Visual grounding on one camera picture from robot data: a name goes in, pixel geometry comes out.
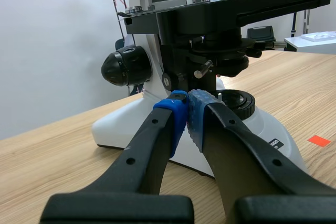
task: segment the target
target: black knob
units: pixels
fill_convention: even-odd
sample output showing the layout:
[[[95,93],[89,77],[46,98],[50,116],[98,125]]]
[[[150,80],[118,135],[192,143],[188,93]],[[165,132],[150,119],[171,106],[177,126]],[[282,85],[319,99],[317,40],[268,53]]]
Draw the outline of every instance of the black knob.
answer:
[[[111,53],[101,66],[101,74],[117,86],[131,86],[148,81],[152,75],[151,64],[140,46],[128,46]]]
[[[255,98],[244,91],[217,90],[212,95],[222,100],[241,120],[248,119],[256,109]]]
[[[161,80],[162,80],[163,86],[168,91],[174,91],[174,90],[178,89],[178,87],[179,87],[178,77],[177,77],[177,75],[175,75],[173,73],[164,73],[162,75]]]

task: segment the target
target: microscope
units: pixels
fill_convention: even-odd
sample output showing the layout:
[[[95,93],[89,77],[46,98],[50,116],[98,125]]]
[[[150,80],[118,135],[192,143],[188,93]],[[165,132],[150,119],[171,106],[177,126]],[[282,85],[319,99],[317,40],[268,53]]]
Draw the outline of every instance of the microscope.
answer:
[[[92,127],[98,146],[125,148],[152,111],[174,90],[201,89],[222,100],[255,134],[307,171],[285,127],[256,106],[252,94],[225,90],[217,75],[234,78],[281,42],[242,38],[241,27],[261,20],[313,9],[330,0],[218,0],[186,4],[186,0],[129,0],[124,18],[134,45],[110,54],[103,77],[118,86],[144,83],[143,97],[101,118]],[[171,161],[213,176],[204,155],[187,131]]]
[[[281,123],[216,80],[279,46],[243,39],[241,27],[330,0],[130,2],[119,15],[135,44],[110,54],[102,74],[144,83],[143,98],[93,126],[99,146],[124,151],[90,185],[51,196],[40,224],[193,224],[191,199],[159,195],[169,159],[215,177],[227,224],[336,223],[336,190],[307,174]]]

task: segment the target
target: silver knob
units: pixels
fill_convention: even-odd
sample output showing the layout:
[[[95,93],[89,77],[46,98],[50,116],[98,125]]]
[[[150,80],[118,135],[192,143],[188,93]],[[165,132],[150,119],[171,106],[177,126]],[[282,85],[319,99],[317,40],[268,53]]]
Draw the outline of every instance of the silver knob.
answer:
[[[204,63],[202,66],[201,66],[201,69],[200,70],[196,70],[194,72],[194,76],[198,79],[202,78],[210,69],[210,67],[212,66],[212,61],[211,60],[208,60],[206,63]]]
[[[147,9],[148,10],[155,10],[155,5],[149,5]]]
[[[132,13],[138,13],[142,11],[143,11],[142,6],[138,5],[138,6],[132,6],[132,7],[126,8],[125,13],[132,14]]]

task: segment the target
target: blue gripper pad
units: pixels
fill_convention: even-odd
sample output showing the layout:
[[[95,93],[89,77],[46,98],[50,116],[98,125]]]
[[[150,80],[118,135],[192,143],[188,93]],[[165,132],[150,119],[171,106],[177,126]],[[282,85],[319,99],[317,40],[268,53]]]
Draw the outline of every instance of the blue gripper pad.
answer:
[[[193,142],[202,152],[203,147],[203,117],[205,106],[211,103],[223,103],[204,90],[192,90],[189,92],[189,117],[188,132]]]
[[[185,95],[184,102],[179,100],[178,97],[174,98],[175,94],[183,94]],[[187,124],[188,119],[188,93],[183,90],[174,90],[172,94],[167,98],[164,99],[157,104],[154,105],[153,109],[155,108],[163,108],[169,109],[174,113],[174,139],[172,143],[172,158],[175,155],[176,148],[182,136],[182,133],[185,129],[185,125]]]

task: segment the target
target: screw hole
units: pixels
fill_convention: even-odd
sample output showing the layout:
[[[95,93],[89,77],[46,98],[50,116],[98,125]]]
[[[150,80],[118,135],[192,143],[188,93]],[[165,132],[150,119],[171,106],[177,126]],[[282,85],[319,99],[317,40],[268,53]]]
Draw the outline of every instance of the screw hole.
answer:
[[[282,162],[278,159],[273,159],[272,163],[276,166],[282,166]]]
[[[128,158],[128,159],[126,160],[126,163],[127,163],[128,165],[133,165],[133,164],[135,163],[135,159],[132,158],[132,157],[130,157],[130,158]]]

